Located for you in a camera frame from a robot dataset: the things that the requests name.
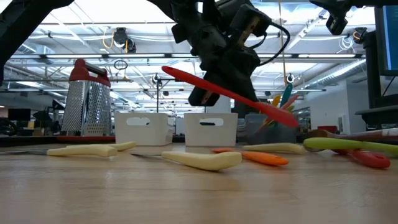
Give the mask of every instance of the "white plastic bin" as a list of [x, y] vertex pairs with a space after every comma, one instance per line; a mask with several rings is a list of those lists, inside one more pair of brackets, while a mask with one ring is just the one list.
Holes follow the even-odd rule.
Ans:
[[185, 113], [184, 123], [187, 146], [236, 145], [236, 113]]
[[174, 127], [165, 113], [116, 113], [116, 143], [137, 142], [138, 146], [165, 146], [173, 141]]

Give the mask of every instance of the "wooden table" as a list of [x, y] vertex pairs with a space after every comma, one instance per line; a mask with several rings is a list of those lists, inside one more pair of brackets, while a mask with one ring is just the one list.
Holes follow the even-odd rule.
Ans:
[[[136, 148], [164, 150], [185, 146]], [[0, 223], [397, 223], [396, 161], [375, 170], [330, 152], [284, 156], [286, 167], [244, 161], [222, 172], [128, 152], [0, 156]]]

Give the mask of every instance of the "red silicone spatula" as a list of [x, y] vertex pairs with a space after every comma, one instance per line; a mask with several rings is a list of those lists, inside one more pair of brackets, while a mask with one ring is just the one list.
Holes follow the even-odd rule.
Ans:
[[202, 78], [196, 77], [192, 74], [189, 74], [187, 72], [181, 71], [176, 68], [163, 66], [162, 70], [165, 73], [173, 76], [176, 79], [185, 81], [191, 85], [195, 85], [204, 90], [212, 91], [214, 93], [218, 93], [218, 94], [230, 97], [232, 99], [235, 99], [236, 101], [239, 101], [248, 106], [251, 106], [251, 107], [259, 110], [260, 113], [264, 113], [264, 114], [268, 115], [270, 118], [272, 118], [284, 125], [291, 126], [291, 127], [297, 127], [299, 125], [298, 122], [294, 119], [293, 115], [287, 111], [280, 110], [278, 108], [275, 108], [271, 105], [266, 105], [264, 103], [253, 102], [243, 96], [233, 93], [232, 91], [226, 90], [218, 85], [215, 85], [215, 84], [208, 82]]

